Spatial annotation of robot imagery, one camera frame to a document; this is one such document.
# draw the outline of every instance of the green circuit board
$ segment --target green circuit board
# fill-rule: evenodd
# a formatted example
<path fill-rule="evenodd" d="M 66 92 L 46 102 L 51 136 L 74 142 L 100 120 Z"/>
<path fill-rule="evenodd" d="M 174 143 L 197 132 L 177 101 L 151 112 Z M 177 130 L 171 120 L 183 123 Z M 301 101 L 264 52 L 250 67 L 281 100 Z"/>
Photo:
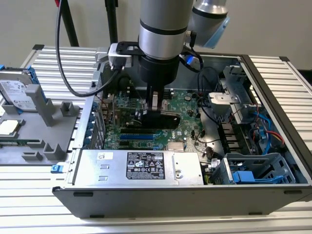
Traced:
<path fill-rule="evenodd" d="M 163 110 L 179 113 L 181 121 L 175 130 L 153 130 L 153 140 L 120 140 L 122 129 L 126 129 L 126 123 L 131 121 L 131 113 L 142 109 L 145 104 L 144 99 L 129 98 L 126 93 L 120 92 L 115 96 L 114 103 L 117 118 L 115 124 L 112 120 L 106 121 L 104 149 L 166 150 L 168 142 L 184 142 L 185 152 L 201 151 L 201 144 L 195 146 L 195 140 L 191 138 L 192 130 L 197 134 L 203 129 L 200 117 L 196 117 L 197 99 L 192 98 L 192 93 L 178 90 L 174 91 L 171 99 L 164 100 Z"/>

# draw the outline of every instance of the black pole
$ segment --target black pole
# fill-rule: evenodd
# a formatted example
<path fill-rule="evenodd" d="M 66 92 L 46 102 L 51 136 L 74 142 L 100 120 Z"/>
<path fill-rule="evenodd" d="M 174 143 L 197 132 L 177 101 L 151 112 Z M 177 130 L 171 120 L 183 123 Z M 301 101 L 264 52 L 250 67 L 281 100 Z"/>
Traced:
<path fill-rule="evenodd" d="M 117 34 L 116 7 L 118 7 L 118 0 L 105 0 L 105 7 L 107 12 L 109 37 L 111 43 L 117 43 L 118 34 Z"/>
<path fill-rule="evenodd" d="M 68 5 L 68 0 L 62 0 L 62 18 L 63 22 L 66 28 L 67 36 L 69 39 L 69 43 L 71 46 L 79 46 L 76 31 L 75 31 L 75 26 L 72 18 L 72 14 L 70 13 L 69 5 Z"/>

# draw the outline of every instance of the hard drive label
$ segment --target hard drive label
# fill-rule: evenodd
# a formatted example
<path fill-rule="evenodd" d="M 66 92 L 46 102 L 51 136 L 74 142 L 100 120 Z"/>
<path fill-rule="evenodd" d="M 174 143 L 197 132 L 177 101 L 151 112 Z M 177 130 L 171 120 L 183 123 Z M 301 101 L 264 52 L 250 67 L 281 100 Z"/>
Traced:
<path fill-rule="evenodd" d="M 23 83 L 17 80 L 0 80 L 0 83 L 14 106 L 24 111 L 36 110 L 33 100 L 25 93 L 26 87 Z"/>
<path fill-rule="evenodd" d="M 165 179 L 164 154 L 129 152 L 126 177 L 128 179 Z"/>

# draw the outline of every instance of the warning label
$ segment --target warning label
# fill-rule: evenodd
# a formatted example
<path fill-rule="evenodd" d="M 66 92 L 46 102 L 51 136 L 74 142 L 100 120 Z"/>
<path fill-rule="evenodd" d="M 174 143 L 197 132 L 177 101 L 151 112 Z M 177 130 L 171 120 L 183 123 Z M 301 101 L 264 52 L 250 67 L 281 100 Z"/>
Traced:
<path fill-rule="evenodd" d="M 129 152 L 126 176 L 128 179 L 165 179 L 164 154 Z"/>

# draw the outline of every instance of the red cable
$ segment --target red cable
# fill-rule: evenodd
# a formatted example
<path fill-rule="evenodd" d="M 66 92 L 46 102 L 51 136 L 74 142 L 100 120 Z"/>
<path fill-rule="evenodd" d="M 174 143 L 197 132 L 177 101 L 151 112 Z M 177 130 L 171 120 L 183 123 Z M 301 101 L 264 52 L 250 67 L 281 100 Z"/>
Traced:
<path fill-rule="evenodd" d="M 229 123 L 231 122 L 233 116 L 234 116 L 237 112 L 239 112 L 241 109 L 243 109 L 243 107 L 242 107 L 242 108 L 239 108 L 237 111 L 235 111 L 235 112 L 230 116 L 230 118 L 229 118 Z"/>
<path fill-rule="evenodd" d="M 282 144 L 283 145 L 285 144 L 285 141 L 284 141 L 283 137 L 280 134 L 278 134 L 276 132 L 273 132 L 273 131 L 266 131 L 266 132 L 277 136 L 278 138 L 280 138 L 282 140 Z"/>

